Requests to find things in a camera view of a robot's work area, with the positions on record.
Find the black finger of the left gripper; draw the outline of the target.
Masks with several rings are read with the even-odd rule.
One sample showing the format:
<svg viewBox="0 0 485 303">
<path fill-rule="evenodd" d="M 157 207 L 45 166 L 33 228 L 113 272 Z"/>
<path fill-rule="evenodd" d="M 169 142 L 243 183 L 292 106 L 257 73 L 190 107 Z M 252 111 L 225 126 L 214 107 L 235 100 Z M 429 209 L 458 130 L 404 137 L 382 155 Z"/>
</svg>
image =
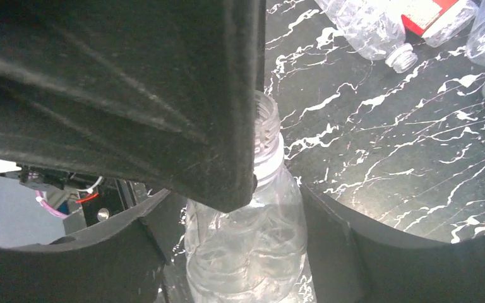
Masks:
<svg viewBox="0 0 485 303">
<path fill-rule="evenodd" d="M 0 1 L 0 159 L 247 205 L 265 8 Z"/>
</svg>

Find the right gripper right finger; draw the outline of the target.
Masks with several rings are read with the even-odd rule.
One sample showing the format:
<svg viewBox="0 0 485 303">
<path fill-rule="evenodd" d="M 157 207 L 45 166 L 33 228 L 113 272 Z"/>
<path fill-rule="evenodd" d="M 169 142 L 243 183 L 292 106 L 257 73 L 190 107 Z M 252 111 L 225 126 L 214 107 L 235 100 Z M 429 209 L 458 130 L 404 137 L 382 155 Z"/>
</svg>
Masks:
<svg viewBox="0 0 485 303">
<path fill-rule="evenodd" d="M 485 302 L 485 235 L 434 241 L 301 193 L 318 302 Z"/>
</svg>

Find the clear unlabelled plastic bottle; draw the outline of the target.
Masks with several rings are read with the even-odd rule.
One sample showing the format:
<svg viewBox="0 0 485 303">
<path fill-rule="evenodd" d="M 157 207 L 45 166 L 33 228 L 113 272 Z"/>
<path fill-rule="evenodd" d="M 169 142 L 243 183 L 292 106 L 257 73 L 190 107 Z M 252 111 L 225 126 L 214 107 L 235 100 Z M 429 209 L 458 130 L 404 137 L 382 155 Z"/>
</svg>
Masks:
<svg viewBox="0 0 485 303">
<path fill-rule="evenodd" d="M 186 277 L 195 302 L 299 302 L 308 269 L 301 191 L 284 163 L 276 102 L 256 92 L 251 201 L 228 213 L 188 201 Z"/>
</svg>

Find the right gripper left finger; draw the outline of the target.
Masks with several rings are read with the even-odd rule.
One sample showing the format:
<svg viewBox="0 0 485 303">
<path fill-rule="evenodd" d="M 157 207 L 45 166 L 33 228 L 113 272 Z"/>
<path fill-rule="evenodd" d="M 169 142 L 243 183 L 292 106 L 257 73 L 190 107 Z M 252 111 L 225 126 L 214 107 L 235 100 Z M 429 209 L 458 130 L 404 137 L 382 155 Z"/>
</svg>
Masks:
<svg viewBox="0 0 485 303">
<path fill-rule="evenodd" d="M 0 247 L 0 302 L 154 302 L 165 258 L 152 222 L 168 195 L 50 244 Z"/>
</svg>

